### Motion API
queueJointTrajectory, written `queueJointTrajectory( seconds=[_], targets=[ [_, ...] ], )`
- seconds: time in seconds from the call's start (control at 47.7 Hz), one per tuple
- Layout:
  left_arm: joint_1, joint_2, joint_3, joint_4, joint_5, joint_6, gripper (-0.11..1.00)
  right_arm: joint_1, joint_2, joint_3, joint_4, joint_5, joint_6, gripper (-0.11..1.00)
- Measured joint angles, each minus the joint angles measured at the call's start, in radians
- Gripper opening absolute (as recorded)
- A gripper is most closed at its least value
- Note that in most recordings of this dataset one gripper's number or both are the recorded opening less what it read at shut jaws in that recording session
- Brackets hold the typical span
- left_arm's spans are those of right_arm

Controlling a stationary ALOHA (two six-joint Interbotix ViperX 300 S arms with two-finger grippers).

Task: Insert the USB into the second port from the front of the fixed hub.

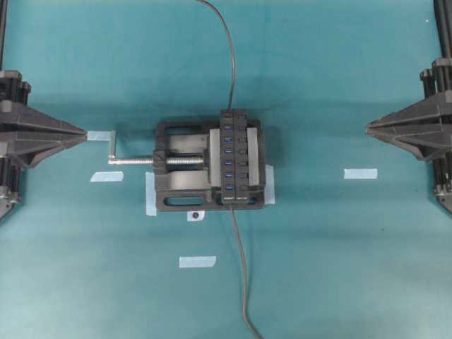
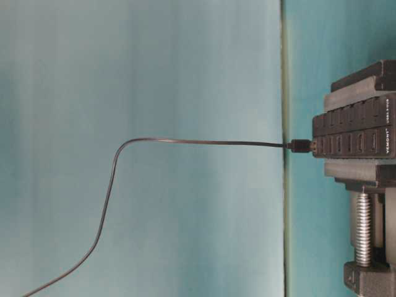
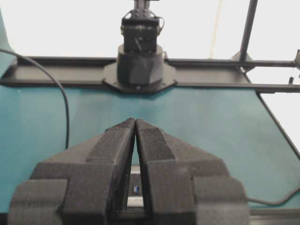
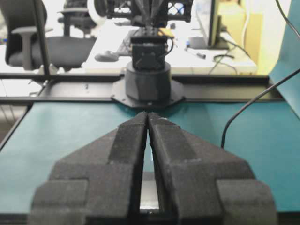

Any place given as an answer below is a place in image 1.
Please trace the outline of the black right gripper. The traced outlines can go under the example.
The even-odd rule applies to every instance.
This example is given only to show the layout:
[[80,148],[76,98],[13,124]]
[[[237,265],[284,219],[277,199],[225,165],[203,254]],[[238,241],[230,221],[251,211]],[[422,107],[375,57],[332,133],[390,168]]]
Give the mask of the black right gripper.
[[[451,213],[451,59],[436,59],[420,74],[424,98],[398,112],[369,123],[368,136],[408,151],[419,161],[432,162],[433,192],[437,202]],[[430,121],[439,132],[396,134],[381,128]]]

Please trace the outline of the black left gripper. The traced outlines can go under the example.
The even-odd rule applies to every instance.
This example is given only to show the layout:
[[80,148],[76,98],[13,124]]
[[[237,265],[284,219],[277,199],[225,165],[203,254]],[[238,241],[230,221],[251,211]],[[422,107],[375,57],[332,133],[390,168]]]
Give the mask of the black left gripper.
[[19,71],[1,71],[1,212],[21,200],[21,168],[87,140],[85,130],[27,106],[30,91]]

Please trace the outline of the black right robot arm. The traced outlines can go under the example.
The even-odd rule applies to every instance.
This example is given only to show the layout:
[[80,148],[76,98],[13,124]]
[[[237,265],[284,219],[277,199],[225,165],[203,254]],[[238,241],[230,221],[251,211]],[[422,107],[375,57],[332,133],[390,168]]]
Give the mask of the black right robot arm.
[[420,73],[424,99],[366,126],[366,134],[432,163],[433,192],[451,212],[451,2],[434,1],[441,57]]

